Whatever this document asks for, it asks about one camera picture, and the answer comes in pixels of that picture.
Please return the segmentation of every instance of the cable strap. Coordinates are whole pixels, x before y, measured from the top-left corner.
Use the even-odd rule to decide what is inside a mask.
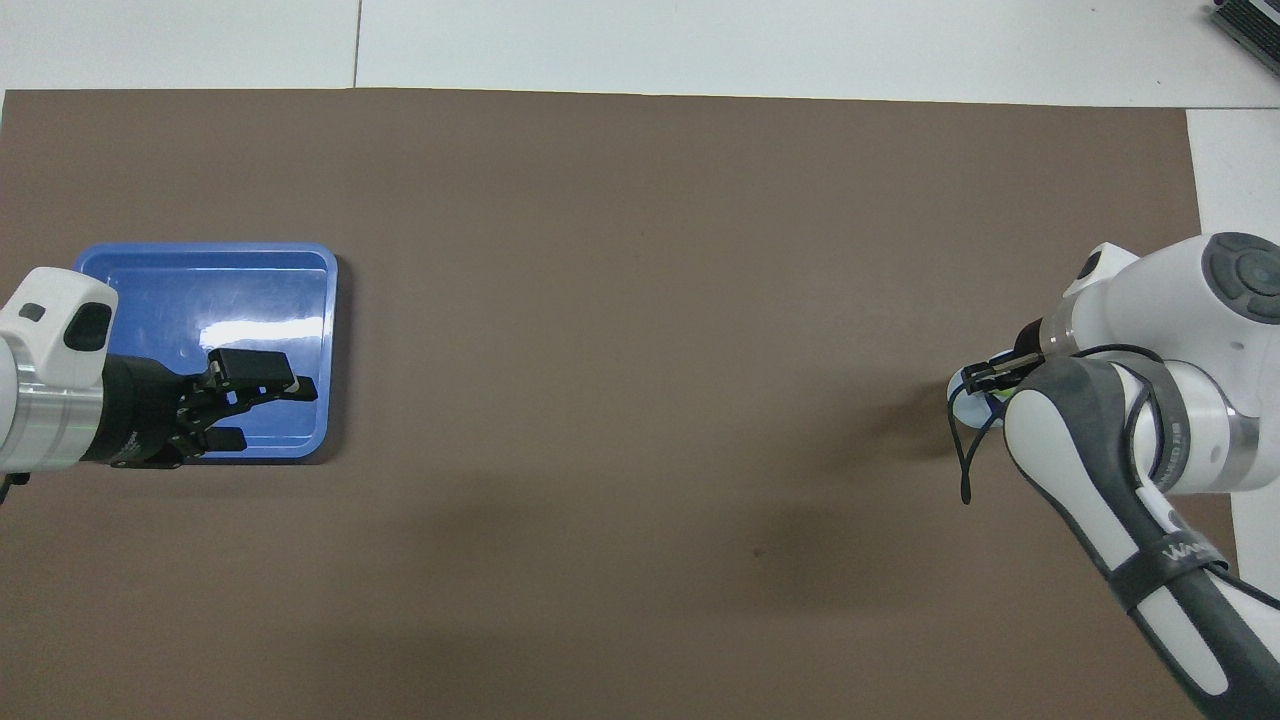
[[[1206,565],[1228,568],[1226,559],[1196,530],[1178,530],[1147,544],[1107,578],[1111,592],[1129,612],[1174,578]]]

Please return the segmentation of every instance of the light blue object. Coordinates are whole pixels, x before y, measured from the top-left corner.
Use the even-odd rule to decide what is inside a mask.
[[[329,429],[338,260],[314,242],[118,242],[95,245],[76,270],[120,295],[108,351],[202,373],[215,347],[276,350],[315,380],[315,402],[275,401],[219,427],[244,430],[243,452],[209,460],[310,455]]]

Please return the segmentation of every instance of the blue tray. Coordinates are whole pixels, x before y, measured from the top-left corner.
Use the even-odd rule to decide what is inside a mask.
[[[215,347],[278,350],[315,380],[315,402],[269,402],[221,425],[244,430],[243,452],[209,460],[310,455],[329,428],[338,260],[311,242],[119,242],[95,245],[76,270],[120,293],[108,351],[202,373]]]

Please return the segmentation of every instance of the brown table surface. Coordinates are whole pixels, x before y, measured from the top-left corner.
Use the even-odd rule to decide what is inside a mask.
[[[0,509],[5,717],[1194,717],[963,364],[1199,233],[1175,110],[18,92],[0,288],[109,241],[342,260],[301,466]],[[1231,551],[1220,498],[1183,503]]]

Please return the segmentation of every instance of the white floor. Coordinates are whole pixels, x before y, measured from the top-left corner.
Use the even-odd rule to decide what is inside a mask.
[[[1213,28],[1211,9],[3,0],[0,102],[5,88],[402,86],[1185,108],[1204,229],[1280,238],[1280,78]],[[1244,577],[1280,593],[1280,487],[1234,509]]]

